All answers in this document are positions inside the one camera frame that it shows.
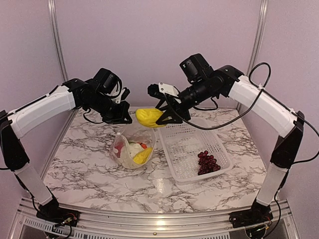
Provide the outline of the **clear dotted zip bag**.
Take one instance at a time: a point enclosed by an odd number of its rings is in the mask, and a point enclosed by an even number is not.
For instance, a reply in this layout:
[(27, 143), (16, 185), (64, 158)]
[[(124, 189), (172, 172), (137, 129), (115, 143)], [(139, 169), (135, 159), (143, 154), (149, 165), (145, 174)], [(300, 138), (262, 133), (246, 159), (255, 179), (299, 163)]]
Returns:
[(152, 159), (156, 141), (152, 128), (128, 124), (116, 133), (110, 156), (126, 169), (137, 169)]

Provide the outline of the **yellow corn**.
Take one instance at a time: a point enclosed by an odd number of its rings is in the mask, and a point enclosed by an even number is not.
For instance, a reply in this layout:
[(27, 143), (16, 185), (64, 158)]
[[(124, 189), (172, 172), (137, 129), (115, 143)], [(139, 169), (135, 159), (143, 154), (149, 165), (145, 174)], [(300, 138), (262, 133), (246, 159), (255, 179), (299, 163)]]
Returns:
[(153, 151), (153, 149), (150, 147), (150, 148), (146, 148), (143, 151), (137, 153), (133, 158), (134, 163), (140, 164), (140, 165), (144, 164), (147, 161), (150, 154), (152, 153), (152, 151)]
[(137, 121), (149, 128), (162, 127), (156, 121), (163, 115), (163, 112), (156, 108), (137, 109), (135, 112)]

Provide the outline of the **white cauliflower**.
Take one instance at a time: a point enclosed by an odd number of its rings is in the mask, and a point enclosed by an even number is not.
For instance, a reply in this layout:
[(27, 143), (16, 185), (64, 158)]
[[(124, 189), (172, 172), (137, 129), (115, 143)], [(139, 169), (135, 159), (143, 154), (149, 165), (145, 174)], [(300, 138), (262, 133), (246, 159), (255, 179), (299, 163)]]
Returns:
[(139, 143), (129, 142), (128, 152), (131, 158), (134, 158), (138, 153), (144, 151)]

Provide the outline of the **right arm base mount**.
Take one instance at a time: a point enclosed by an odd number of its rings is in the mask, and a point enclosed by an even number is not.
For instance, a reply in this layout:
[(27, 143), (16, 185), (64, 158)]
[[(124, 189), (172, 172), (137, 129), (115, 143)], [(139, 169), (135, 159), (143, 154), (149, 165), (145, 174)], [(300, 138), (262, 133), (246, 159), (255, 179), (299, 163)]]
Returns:
[(229, 222), (233, 228), (247, 227), (255, 224), (264, 223), (273, 219), (270, 205), (264, 206), (256, 201), (253, 202), (251, 208), (229, 214)]

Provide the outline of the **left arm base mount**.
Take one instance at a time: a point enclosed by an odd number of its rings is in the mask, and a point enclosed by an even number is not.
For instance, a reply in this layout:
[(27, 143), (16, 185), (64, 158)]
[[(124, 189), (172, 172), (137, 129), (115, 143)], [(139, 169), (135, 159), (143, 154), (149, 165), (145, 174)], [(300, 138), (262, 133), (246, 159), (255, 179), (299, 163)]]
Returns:
[(56, 227), (63, 225), (77, 226), (80, 213), (77, 210), (66, 209), (59, 206), (56, 197), (51, 193), (52, 199), (45, 205), (38, 204), (35, 206), (34, 198), (32, 203), (40, 219), (55, 223)]

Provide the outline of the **white plastic basket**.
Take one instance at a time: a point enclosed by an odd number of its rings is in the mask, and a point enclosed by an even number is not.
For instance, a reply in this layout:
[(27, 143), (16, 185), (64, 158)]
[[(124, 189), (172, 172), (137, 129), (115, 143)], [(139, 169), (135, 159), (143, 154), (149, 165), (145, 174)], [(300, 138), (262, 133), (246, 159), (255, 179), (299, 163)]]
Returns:
[[(233, 167), (225, 147), (212, 130), (201, 130), (182, 123), (168, 124), (159, 128), (158, 132), (170, 172), (178, 184), (217, 177)], [(199, 154), (205, 151), (208, 156), (214, 157), (218, 170), (199, 175)]]

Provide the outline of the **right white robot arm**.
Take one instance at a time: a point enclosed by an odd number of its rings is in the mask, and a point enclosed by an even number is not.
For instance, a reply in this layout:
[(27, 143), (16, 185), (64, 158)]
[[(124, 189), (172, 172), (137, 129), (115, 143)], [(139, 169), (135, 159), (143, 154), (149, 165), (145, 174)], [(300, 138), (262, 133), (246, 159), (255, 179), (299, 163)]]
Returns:
[(191, 123), (189, 109), (209, 98), (229, 97), (247, 107), (239, 117), (253, 111), (277, 133), (278, 140), (271, 155), (270, 165), (256, 199), (247, 212), (247, 219), (259, 222), (266, 215), (266, 208), (275, 199), (284, 185), (304, 134), (304, 125), (309, 124), (302, 112), (288, 108), (265, 90), (265, 85), (257, 85), (250, 76), (233, 66), (225, 65), (213, 69), (200, 54), (194, 54), (180, 63), (190, 87), (178, 91), (176, 87), (164, 83), (148, 86), (148, 94), (160, 100), (156, 106), (164, 110), (156, 121), (158, 125), (186, 123), (194, 128), (204, 127)]

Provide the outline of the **orange mini pumpkin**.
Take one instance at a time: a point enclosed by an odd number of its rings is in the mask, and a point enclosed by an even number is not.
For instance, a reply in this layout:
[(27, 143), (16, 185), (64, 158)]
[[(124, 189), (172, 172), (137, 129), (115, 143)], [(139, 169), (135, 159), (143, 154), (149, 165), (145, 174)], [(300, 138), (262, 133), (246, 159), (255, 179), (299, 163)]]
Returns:
[(141, 143), (140, 145), (141, 145), (141, 147), (142, 147), (143, 149), (146, 149), (146, 148), (147, 148), (147, 145), (144, 144), (144, 143)]

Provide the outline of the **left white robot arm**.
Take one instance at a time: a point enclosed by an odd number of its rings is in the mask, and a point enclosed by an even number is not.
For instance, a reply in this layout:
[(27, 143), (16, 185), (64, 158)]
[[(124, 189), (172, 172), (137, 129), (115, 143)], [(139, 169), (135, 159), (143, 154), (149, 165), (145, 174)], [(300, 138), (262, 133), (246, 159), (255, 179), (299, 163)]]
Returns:
[(0, 148), (6, 168), (13, 172), (43, 207), (44, 214), (57, 222), (63, 211), (30, 165), (30, 159), (20, 142), (32, 129), (63, 112), (82, 108), (100, 114), (103, 123), (130, 124), (130, 90), (110, 70), (101, 68), (86, 81), (72, 79), (55, 87), (50, 93), (10, 112), (0, 113)]

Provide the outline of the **purple grape bunch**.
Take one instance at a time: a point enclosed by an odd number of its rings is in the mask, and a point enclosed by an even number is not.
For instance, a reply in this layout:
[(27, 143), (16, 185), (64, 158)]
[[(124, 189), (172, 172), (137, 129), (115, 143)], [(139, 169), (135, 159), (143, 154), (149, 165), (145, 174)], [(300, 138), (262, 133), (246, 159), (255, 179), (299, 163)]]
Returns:
[(217, 164), (214, 155), (209, 155), (207, 150), (200, 152), (198, 155), (198, 175), (204, 175), (221, 170), (221, 166)]

